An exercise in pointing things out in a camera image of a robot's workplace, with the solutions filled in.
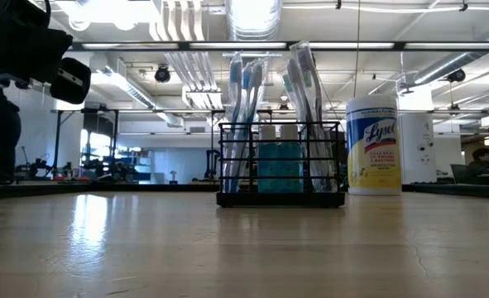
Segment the Lysol wipes canister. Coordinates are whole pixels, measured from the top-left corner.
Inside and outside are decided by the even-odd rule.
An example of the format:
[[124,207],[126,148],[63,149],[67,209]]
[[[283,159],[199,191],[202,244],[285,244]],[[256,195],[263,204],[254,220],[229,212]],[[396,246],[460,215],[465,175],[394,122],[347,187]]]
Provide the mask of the Lysol wipes canister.
[[399,195],[402,190],[396,98],[367,95],[346,107],[348,193]]

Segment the bagged green toothbrush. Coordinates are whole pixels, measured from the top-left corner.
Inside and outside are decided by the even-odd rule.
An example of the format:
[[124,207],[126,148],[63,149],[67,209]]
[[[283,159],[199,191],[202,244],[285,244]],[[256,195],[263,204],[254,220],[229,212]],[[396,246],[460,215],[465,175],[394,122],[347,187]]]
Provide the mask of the bagged green toothbrush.
[[324,143],[318,142],[319,126],[312,124],[314,121],[310,114],[309,102],[305,97],[304,89],[300,89],[292,82],[292,71],[286,68],[279,75],[282,78],[285,91],[290,99],[297,120],[301,126],[301,139],[305,141],[304,153],[310,158],[308,162],[308,171],[311,175],[312,185],[315,192],[332,192],[335,190],[335,184],[330,179],[329,163],[324,158],[327,153],[324,151]]
[[319,78],[312,70],[301,71],[302,91],[305,93],[304,115],[307,124],[307,135],[309,137],[310,174],[313,176],[312,183],[315,192],[334,192],[337,190],[333,179],[333,166],[331,153],[328,151],[324,141],[324,129],[321,105],[321,88]]

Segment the person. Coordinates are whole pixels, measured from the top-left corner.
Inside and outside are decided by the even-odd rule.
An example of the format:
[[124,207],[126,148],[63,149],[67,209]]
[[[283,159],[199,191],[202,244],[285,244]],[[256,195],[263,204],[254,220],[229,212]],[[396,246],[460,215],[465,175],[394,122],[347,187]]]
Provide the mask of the person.
[[472,175],[482,175],[489,171],[489,148],[476,149],[467,168]]

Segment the silver ventilation duct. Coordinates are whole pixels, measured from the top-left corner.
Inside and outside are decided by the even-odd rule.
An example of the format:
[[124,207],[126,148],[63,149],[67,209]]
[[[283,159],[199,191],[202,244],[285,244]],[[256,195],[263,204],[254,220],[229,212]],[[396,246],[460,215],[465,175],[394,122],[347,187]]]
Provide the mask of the silver ventilation duct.
[[266,58],[268,66],[264,76],[265,86],[272,86],[271,60],[276,54],[273,50],[286,48],[285,43],[276,42],[280,27],[280,17],[282,10],[282,0],[224,0],[227,13],[227,26],[229,39],[231,41],[241,41],[251,44],[251,48],[258,48],[255,51],[237,50],[229,56],[230,63],[232,58],[240,53],[244,65],[247,63]]

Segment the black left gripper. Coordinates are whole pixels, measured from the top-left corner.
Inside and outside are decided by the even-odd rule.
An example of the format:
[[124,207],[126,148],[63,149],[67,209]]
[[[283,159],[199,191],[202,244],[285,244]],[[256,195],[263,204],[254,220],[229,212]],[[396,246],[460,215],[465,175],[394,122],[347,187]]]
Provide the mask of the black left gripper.
[[48,84],[50,96],[82,104],[91,83],[90,68],[66,57],[73,37],[64,31],[17,22],[0,22],[0,87],[34,81]]

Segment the teal mouthwash bottle white cap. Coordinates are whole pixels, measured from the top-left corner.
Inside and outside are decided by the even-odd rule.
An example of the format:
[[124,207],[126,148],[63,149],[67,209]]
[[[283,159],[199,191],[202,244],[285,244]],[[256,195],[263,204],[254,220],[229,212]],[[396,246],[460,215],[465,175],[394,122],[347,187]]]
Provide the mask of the teal mouthwash bottle white cap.
[[280,192],[285,193],[301,193],[303,191],[302,164],[302,149],[299,143],[298,126],[295,124],[283,124],[280,127],[280,139],[282,143],[279,145],[280,157],[283,158],[279,167],[282,179],[279,180]]
[[277,157],[276,127],[265,125],[259,127],[259,140],[257,144],[257,174],[261,179],[257,181],[258,191],[261,193],[276,193],[276,179],[267,179],[267,176],[276,174]]

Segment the bagged purple toothbrush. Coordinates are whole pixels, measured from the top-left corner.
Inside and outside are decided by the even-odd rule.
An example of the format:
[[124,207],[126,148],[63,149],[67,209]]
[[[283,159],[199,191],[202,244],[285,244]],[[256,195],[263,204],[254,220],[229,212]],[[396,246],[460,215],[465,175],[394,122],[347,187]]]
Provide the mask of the bagged purple toothbrush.
[[[315,67],[315,63],[313,60],[312,52],[310,49],[310,44],[305,41],[301,41],[297,44],[294,44],[290,47],[290,58],[294,57],[296,58],[296,61],[300,67],[300,70],[306,71],[306,70],[312,70],[313,72],[316,73],[316,76],[318,76],[318,72]],[[331,164],[333,166],[333,155],[331,157],[328,157],[328,160],[331,160]]]

